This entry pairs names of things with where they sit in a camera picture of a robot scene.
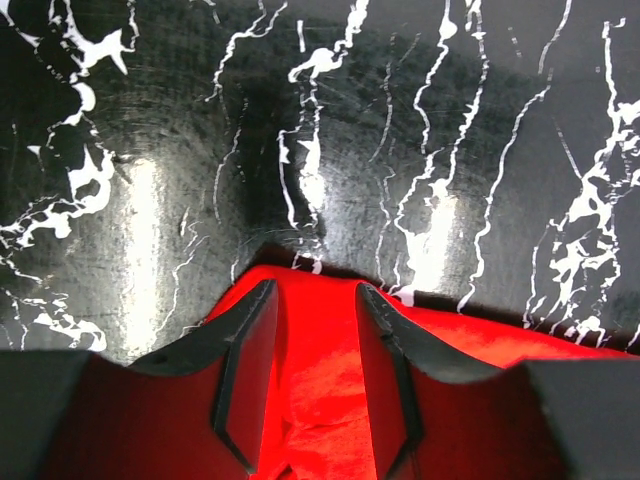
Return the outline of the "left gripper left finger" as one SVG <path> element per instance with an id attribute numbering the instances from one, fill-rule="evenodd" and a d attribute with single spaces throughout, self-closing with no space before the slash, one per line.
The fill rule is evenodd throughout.
<path id="1" fill-rule="evenodd" d="M 1 355 L 5 479 L 246 479 L 259 465 L 278 289 L 129 366 L 84 350 Z"/>

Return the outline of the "bright red t shirt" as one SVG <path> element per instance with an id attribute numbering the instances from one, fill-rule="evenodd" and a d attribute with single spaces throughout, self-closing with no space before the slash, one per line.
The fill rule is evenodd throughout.
<path id="1" fill-rule="evenodd" d="M 279 288 L 279 322 L 256 479 L 375 475 L 356 326 L 357 280 L 284 267 L 246 271 L 210 313 L 228 311 L 262 280 Z M 544 333 L 450 312 L 392 306 L 446 344 L 497 367 L 519 360 L 630 359 Z"/>

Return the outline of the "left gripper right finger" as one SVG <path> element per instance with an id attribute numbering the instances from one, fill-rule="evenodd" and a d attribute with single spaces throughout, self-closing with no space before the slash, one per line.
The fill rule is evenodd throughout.
<path id="1" fill-rule="evenodd" d="M 499 368 L 403 316 L 374 288 L 356 316 L 380 479 L 635 479 L 639 363 Z"/>

